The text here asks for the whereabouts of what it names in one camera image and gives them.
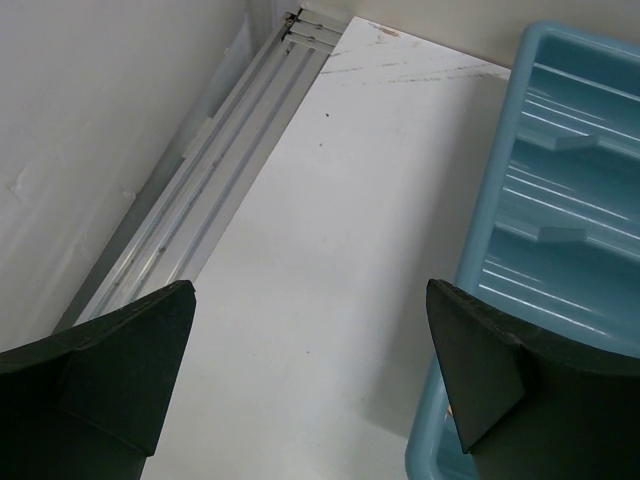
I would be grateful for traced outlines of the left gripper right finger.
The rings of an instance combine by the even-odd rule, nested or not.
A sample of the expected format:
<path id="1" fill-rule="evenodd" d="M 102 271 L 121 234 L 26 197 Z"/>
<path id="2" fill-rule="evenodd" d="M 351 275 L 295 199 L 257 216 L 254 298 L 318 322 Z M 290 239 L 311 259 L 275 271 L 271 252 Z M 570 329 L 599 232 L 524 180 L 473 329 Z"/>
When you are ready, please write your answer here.
<path id="1" fill-rule="evenodd" d="M 636 479 L 639 360 L 427 285 L 435 353 L 462 450 L 482 479 Z"/>

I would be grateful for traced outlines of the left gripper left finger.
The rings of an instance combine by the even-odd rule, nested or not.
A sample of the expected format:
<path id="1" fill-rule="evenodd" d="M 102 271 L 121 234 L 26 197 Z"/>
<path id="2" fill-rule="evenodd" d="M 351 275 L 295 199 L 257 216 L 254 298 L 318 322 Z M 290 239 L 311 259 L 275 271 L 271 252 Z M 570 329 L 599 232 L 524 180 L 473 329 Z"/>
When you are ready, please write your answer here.
<path id="1" fill-rule="evenodd" d="M 138 479 L 153 456 L 196 309 L 173 282 L 1 354 L 4 479 Z"/>

